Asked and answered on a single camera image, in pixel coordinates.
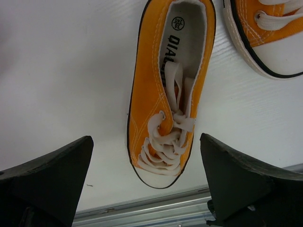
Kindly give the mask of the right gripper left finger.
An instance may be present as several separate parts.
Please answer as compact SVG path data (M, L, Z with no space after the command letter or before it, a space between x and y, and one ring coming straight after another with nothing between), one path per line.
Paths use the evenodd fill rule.
M2 227L70 227L91 161L91 136L0 172Z

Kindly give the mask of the orange canvas sneaker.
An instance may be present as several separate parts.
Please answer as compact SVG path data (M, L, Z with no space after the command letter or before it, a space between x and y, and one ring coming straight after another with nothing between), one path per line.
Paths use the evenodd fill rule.
M126 127L138 178L165 189L183 173L216 30L210 0L150 0L142 13Z
M303 74L301 0L225 0L223 16L236 49L259 75Z

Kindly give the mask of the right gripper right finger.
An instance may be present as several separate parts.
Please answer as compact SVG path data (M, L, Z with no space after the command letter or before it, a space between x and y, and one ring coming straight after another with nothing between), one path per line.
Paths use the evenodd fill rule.
M211 194L207 206L219 227L300 227L303 166L279 168L239 152L209 134L200 150Z

